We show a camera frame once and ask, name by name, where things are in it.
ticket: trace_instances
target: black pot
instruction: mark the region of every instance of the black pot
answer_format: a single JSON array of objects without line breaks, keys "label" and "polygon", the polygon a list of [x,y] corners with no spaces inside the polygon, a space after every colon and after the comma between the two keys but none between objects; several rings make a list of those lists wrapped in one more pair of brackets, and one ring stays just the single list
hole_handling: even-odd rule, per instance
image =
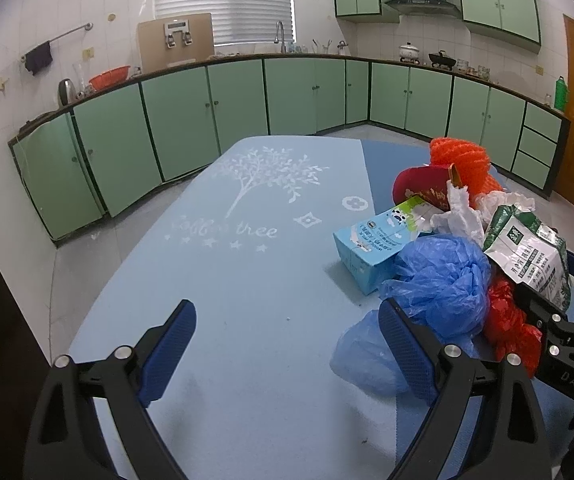
[{"label": "black pot", "polygon": [[429,59],[432,61],[432,66],[446,66],[450,70],[456,64],[455,59],[445,56],[444,50],[441,50],[438,54],[429,54]]}]

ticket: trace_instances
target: table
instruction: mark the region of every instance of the table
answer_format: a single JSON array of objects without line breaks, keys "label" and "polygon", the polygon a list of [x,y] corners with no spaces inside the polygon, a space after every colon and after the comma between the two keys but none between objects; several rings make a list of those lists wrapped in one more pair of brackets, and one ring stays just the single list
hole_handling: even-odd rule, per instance
[{"label": "table", "polygon": [[[369,140],[238,142],[123,262],[71,356],[95,360],[133,345],[187,298],[196,332],[149,415],[190,479],[387,478],[427,407],[411,394],[375,399],[331,372],[338,337],[380,304],[359,291],[332,233],[390,207],[395,176],[428,162],[427,148]],[[574,293],[568,314],[574,320]],[[556,456],[571,437],[574,403],[538,381],[536,389]],[[96,402],[119,474],[135,478],[106,401]],[[472,415],[445,478],[464,454]]]}]

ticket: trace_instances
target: green and white package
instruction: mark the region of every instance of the green and white package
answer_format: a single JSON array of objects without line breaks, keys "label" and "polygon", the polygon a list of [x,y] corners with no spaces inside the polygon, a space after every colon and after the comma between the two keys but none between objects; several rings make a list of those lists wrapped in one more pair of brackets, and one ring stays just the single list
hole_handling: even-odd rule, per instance
[{"label": "green and white package", "polygon": [[486,232],[483,252],[512,281],[527,283],[563,310],[570,307],[565,240],[534,213],[499,206]]}]

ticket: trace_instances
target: white pot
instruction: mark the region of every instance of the white pot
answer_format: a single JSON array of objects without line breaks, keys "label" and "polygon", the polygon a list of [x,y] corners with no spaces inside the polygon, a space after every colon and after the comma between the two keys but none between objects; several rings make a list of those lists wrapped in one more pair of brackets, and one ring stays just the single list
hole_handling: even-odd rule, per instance
[{"label": "white pot", "polygon": [[400,45],[400,57],[405,59],[418,59],[420,51],[411,43]]}]

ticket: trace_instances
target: blue carton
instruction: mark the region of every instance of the blue carton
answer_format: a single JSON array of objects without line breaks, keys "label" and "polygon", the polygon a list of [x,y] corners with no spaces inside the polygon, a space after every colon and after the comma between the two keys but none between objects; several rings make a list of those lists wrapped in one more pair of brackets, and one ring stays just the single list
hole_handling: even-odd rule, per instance
[{"label": "blue carton", "polygon": [[413,196],[384,213],[334,233],[338,255],[367,296],[393,277],[394,257],[404,245],[430,232],[442,211]]}]

